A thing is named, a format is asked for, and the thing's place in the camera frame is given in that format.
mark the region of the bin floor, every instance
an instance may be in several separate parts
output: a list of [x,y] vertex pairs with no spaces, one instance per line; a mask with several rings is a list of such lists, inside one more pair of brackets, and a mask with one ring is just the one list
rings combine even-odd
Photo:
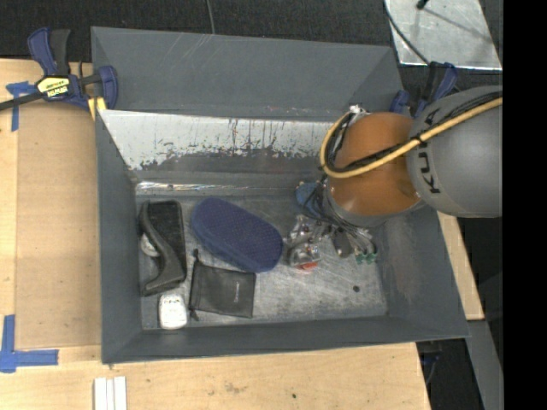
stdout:
[[[199,250],[200,260],[213,267],[239,270],[235,266],[211,255],[193,235],[190,219],[194,206],[205,196],[183,196],[178,194],[168,199],[177,199],[183,208],[185,224],[187,278],[178,288],[169,292],[183,295],[186,304],[190,300],[191,275],[194,257],[192,251]],[[292,194],[279,196],[219,196],[245,208],[274,225],[283,237],[294,226],[299,213]],[[138,196],[140,205],[150,196]],[[279,264],[269,272],[257,274],[253,318],[237,318],[216,313],[197,311],[199,321],[190,320],[187,326],[240,325],[249,323],[279,323],[318,319],[343,319],[349,317],[372,317],[387,314],[387,303],[382,288],[379,267],[381,264],[357,264],[351,255],[340,259],[330,239],[320,243],[321,261],[311,273],[289,267],[283,256]],[[157,266],[152,258],[139,251],[140,282],[144,284],[157,275]],[[159,328],[159,295],[141,298],[142,325],[144,329]]]

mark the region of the yellow label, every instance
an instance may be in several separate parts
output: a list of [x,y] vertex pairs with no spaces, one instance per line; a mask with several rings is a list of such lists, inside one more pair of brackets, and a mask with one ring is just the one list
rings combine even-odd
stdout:
[[45,78],[36,85],[38,91],[47,93],[48,97],[57,96],[68,91],[70,80],[67,78]]

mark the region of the yellow cable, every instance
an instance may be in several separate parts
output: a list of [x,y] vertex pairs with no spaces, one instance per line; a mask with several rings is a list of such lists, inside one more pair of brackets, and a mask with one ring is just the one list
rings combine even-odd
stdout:
[[323,143],[321,145],[321,150],[319,153],[319,161],[321,163],[321,168],[325,171],[325,173],[328,176],[332,178],[337,178],[337,179],[352,178],[354,176],[357,176],[366,172],[370,172],[371,170],[374,170],[375,168],[383,166],[387,162],[394,160],[398,156],[404,155],[405,153],[411,151],[414,147],[418,146],[419,144],[422,144],[424,141],[427,141],[430,138],[435,137],[439,133],[447,131],[451,127],[454,127],[465,120],[469,120],[473,118],[475,115],[484,113],[485,111],[488,111],[489,109],[496,108],[500,106],[502,103],[503,103],[503,97],[499,97],[490,102],[483,103],[482,105],[479,105],[476,108],[469,109],[467,112],[457,115],[456,117],[446,121],[446,123],[443,123],[442,125],[436,126],[433,129],[430,129],[429,131],[423,132],[420,135],[420,139],[413,138],[409,140],[406,144],[401,146],[399,149],[391,152],[389,155],[386,155],[377,161],[371,162],[370,164],[367,164],[366,166],[363,166],[363,167],[356,167],[354,170],[349,170],[348,172],[334,172],[326,164],[326,146],[329,140],[331,139],[332,134],[338,129],[338,125],[340,124],[340,122],[344,118],[346,118],[346,116],[349,114],[349,113],[346,113],[342,117],[340,117],[336,121],[336,123],[334,123],[334,125],[328,130],[325,138],[323,139]]

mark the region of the black wallet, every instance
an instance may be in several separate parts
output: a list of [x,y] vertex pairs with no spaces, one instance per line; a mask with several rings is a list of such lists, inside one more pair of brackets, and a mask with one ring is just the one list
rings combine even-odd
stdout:
[[252,318],[256,274],[206,266],[194,255],[190,310]]

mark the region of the blue object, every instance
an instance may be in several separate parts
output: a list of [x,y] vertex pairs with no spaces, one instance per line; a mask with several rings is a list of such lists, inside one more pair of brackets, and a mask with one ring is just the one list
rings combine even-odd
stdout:
[[44,70],[44,76],[51,76],[57,73],[58,69],[50,47],[50,34],[48,27],[41,27],[31,33],[26,41],[28,51],[31,52],[33,60]]
[[311,214],[316,219],[322,219],[325,215],[315,209],[313,203],[315,196],[312,195],[315,193],[316,189],[316,182],[305,182],[304,184],[298,186],[295,191],[295,197],[298,205],[300,205],[308,214]]
[[0,350],[0,372],[14,373],[17,367],[58,365],[59,349],[38,351],[15,351],[15,315],[3,318],[2,350]]
[[[11,94],[14,98],[17,98],[23,94],[32,94],[33,92],[36,92],[34,85],[29,84],[28,81],[7,84],[6,90],[8,90],[9,94]],[[11,113],[11,131],[15,132],[17,129],[19,129],[19,107],[14,106]]]
[[196,205],[191,228],[211,254],[247,272],[273,269],[283,252],[283,237],[272,225],[217,197]]
[[[63,32],[56,41],[52,40],[52,33]],[[28,49],[34,61],[36,61],[42,70],[44,76],[62,76],[70,81],[69,91],[64,94],[54,96],[42,96],[46,102],[64,102],[79,108],[89,111],[88,101],[90,97],[82,91],[80,82],[75,75],[69,74],[70,67],[66,62],[65,44],[70,31],[54,31],[48,27],[41,27],[34,31],[27,40]],[[103,84],[103,98],[108,108],[113,108],[118,99],[118,84],[116,73],[113,67],[104,66],[98,69],[97,80],[93,82],[101,82]]]
[[390,112],[401,114],[403,109],[409,105],[409,100],[410,93],[405,90],[399,90],[391,101]]
[[449,62],[431,62],[427,83],[420,98],[412,99],[408,91],[400,90],[391,101],[390,111],[401,114],[404,107],[409,106],[412,117],[416,118],[427,105],[449,95],[457,79],[458,71],[454,65]]

